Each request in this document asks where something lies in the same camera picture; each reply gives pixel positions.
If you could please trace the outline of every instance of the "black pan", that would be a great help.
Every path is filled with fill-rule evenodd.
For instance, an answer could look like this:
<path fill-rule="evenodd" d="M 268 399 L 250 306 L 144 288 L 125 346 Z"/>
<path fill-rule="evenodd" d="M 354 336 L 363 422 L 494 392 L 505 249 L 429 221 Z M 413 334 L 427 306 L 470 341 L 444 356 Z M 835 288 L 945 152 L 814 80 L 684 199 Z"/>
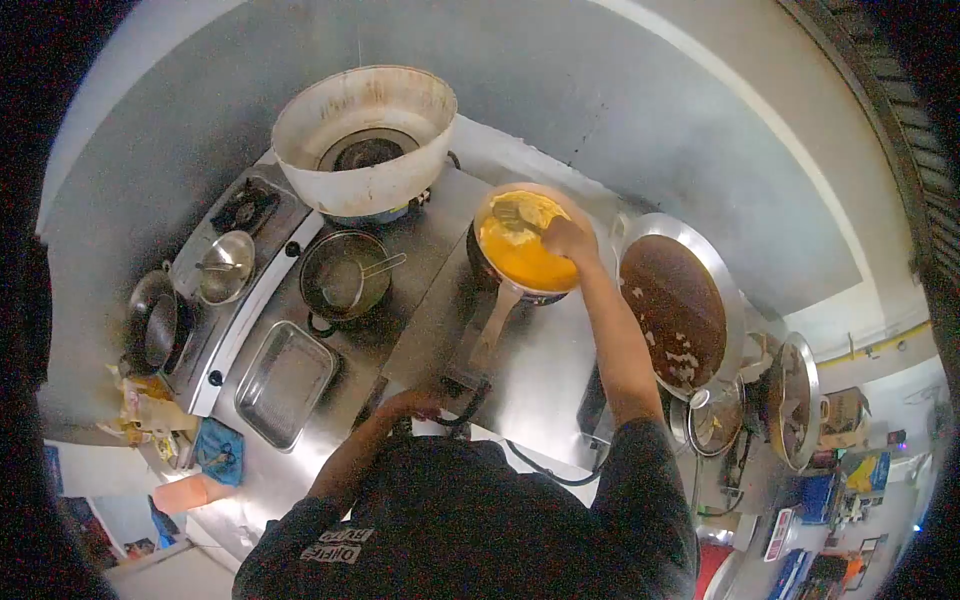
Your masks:
<path fill-rule="evenodd" d="M 166 271 L 150 271 L 140 279 L 127 307 L 125 353 L 120 359 L 125 376 L 168 367 L 187 332 L 185 310 Z"/>

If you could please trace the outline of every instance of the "pan handle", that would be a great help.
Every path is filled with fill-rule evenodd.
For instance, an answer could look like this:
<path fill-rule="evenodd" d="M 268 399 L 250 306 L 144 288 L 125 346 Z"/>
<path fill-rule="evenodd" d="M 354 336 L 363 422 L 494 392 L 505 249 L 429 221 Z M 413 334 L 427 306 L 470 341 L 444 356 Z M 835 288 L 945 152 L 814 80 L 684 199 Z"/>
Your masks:
<path fill-rule="evenodd" d="M 473 352 L 470 354 L 470 368 L 479 372 L 487 372 L 487 366 L 493 356 L 493 349 L 500 339 L 500 332 L 503 331 L 503 324 L 506 323 L 510 311 L 513 310 L 516 303 L 523 297 L 523 290 L 516 287 L 507 279 L 500 281 L 500 287 L 496 292 L 496 305 L 487 324 L 484 325 L 480 337 L 477 338 Z"/>
<path fill-rule="evenodd" d="M 306 318 L 306 328 L 309 329 L 310 333 L 317 336 L 318 338 L 328 338 L 334 333 L 337 332 L 337 325 L 331 322 L 327 322 L 326 328 L 319 329 L 313 324 L 313 313 L 309 313 Z"/>

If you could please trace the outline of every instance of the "gas burner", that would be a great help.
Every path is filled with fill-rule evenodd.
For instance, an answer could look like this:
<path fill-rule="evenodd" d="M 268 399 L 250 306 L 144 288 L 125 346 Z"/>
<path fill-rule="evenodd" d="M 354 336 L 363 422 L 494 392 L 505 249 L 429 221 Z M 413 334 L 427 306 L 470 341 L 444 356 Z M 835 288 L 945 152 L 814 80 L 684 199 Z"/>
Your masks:
<path fill-rule="evenodd" d="M 416 139 L 398 130 L 377 127 L 353 132 L 327 149 L 317 163 L 317 170 L 347 171 L 372 167 L 419 147 Z"/>
<path fill-rule="evenodd" d="M 353 142 L 337 155 L 333 161 L 334 171 L 349 171 L 372 167 L 388 160 L 403 156 L 403 149 L 396 142 L 383 137 L 372 137 Z"/>
<path fill-rule="evenodd" d="M 217 235 L 242 229 L 254 235 L 260 226 L 276 210 L 279 196 L 267 192 L 247 178 L 217 214 L 210 217 L 210 224 Z"/>

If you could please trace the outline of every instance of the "stainless steel stove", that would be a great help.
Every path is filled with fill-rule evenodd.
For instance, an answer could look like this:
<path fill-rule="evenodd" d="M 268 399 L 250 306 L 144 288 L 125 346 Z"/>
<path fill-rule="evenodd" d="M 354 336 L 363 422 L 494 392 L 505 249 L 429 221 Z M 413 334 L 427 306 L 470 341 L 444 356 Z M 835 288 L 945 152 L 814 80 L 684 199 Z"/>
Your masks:
<path fill-rule="evenodd" d="M 180 407 L 206 417 L 219 387 L 266 301 L 297 261 L 283 249 L 290 240 L 305 247 L 320 231 L 323 217 L 294 194 L 276 165 L 254 165 L 207 211 L 170 270 L 174 288 L 191 304 L 193 326 L 179 363 L 166 378 Z M 196 263 L 228 230 L 251 234 L 255 272 L 247 291 L 236 301 L 209 306 L 200 301 Z"/>

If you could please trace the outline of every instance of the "black hose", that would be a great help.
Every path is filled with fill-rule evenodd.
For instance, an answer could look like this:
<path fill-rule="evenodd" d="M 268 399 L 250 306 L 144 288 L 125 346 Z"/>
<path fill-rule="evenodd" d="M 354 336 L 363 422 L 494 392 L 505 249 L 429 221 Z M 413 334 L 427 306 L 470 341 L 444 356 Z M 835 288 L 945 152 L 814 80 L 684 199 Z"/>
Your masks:
<path fill-rule="evenodd" d="M 480 387 L 477 388 L 476 392 L 473 393 L 473 398 L 470 399 L 467 408 L 464 409 L 463 414 L 456 419 L 444 419 L 443 417 L 435 417 L 433 420 L 441 425 L 446 425 L 447 427 L 456 427 L 457 425 L 462 425 L 467 422 L 468 419 L 473 417 L 473 414 L 477 412 L 477 409 L 480 408 L 480 405 L 483 404 L 483 401 L 487 398 L 487 393 L 490 391 L 490 382 L 481 381 Z"/>
<path fill-rule="evenodd" d="M 517 458 L 519 458 L 521 461 L 523 461 L 524 463 L 532 467 L 533 470 L 543 475 L 546 475 L 550 479 L 553 479 L 557 483 L 564 484 L 565 486 L 572 486 L 572 487 L 585 486 L 586 484 L 590 483 L 591 481 L 593 481 L 594 479 L 600 476 L 600 472 L 603 470 L 603 466 L 607 463 L 607 458 L 604 457 L 603 462 L 600 463 L 600 466 L 597 467 L 597 469 L 593 473 L 591 473 L 590 475 L 588 475 L 583 479 L 563 479 L 561 476 L 557 475 L 549 468 L 541 467 L 532 458 L 530 458 L 523 452 L 520 452 L 518 449 L 516 449 L 516 446 L 510 440 L 507 440 L 506 442 L 507 442 L 507 446 L 511 449 L 511 451 L 513 451 L 513 453 L 517 456 Z"/>
<path fill-rule="evenodd" d="M 433 421 L 441 425 L 445 425 L 447 427 L 456 427 L 457 425 L 464 424 L 471 417 L 473 417 L 474 413 L 477 412 L 477 409 L 480 408 L 480 405 L 483 404 L 483 401 L 487 398 L 487 393 L 489 391 L 490 391 L 490 382 L 485 379 L 480 382 L 480 387 L 477 388 L 476 392 L 473 393 L 473 398 L 470 399 L 470 402 L 467 405 L 467 408 L 464 409 L 464 412 L 460 415 L 460 417 L 457 417 L 456 419 L 444 419 L 443 417 L 434 417 Z M 507 440 L 506 442 L 507 442 L 507 446 L 511 449 L 511 451 L 513 451 L 513 453 L 517 456 L 517 458 L 519 458 L 521 461 L 529 465 L 531 468 L 533 468 L 533 470 L 543 475 L 546 475 L 550 479 L 553 479 L 557 483 L 563 484 L 565 486 L 573 486 L 573 487 L 585 486 L 586 484 L 590 483 L 591 481 L 593 481 L 594 479 L 600 476 L 601 469 L 603 469 L 603 466 L 607 463 L 607 457 L 604 457 L 604 460 L 602 463 L 600 463 L 600 466 L 597 467 L 597 469 L 593 473 L 591 473 L 589 476 L 583 479 L 563 479 L 559 475 L 556 475 L 549 468 L 541 467 L 532 458 L 530 458 L 523 452 L 520 452 L 516 448 L 514 443 L 511 442 L 510 440 Z"/>
<path fill-rule="evenodd" d="M 706 512 L 706 511 L 697 511 L 697 515 L 699 515 L 699 516 L 723 516 L 723 515 L 728 515 L 728 514 L 732 513 L 733 511 L 735 511 L 735 510 L 736 510 L 736 507 L 740 506 L 740 500 L 742 500 L 742 499 L 743 499 L 743 496 L 745 496 L 745 495 L 747 495 L 747 494 L 745 494 L 743 491 L 741 491 L 741 492 L 740 492 L 740 495 L 736 498 L 736 502 L 733 503 L 733 506 L 731 506 L 729 509 L 727 509 L 726 511 L 724 511 L 724 512 L 722 512 L 722 513 L 708 513 L 708 512 Z"/>

